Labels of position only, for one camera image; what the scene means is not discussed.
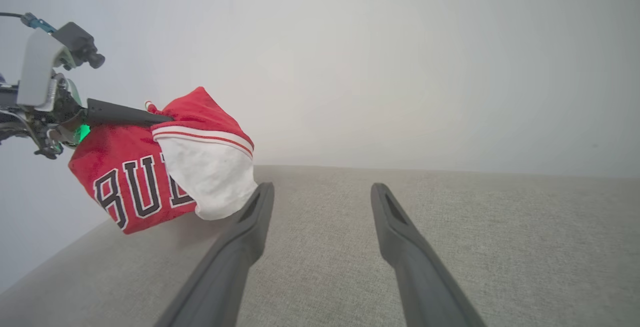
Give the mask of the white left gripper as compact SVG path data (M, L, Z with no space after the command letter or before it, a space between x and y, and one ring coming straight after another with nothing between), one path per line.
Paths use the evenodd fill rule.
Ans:
M82 140L79 129L85 118L90 127L173 122L170 116L92 98L83 106L73 81L56 70L63 68L60 57L67 49L51 34L36 30L29 37L14 86L14 135L32 140L35 155L56 160L65 147L75 149Z

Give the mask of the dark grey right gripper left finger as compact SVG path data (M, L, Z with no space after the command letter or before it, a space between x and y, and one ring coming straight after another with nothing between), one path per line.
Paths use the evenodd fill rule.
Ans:
M275 187L261 183L154 327L236 327L250 268L263 256Z

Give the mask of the red and white basketball jersey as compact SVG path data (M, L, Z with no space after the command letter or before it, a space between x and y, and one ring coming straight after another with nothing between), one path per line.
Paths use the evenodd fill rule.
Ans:
M99 125L76 147L68 167L124 234L195 213L206 221L237 213L257 188L255 145L198 87L158 109L153 126Z

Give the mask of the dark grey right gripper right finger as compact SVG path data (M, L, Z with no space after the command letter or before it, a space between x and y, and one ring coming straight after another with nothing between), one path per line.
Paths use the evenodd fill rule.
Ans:
M388 186L370 200L381 256L393 268L407 327L487 327Z

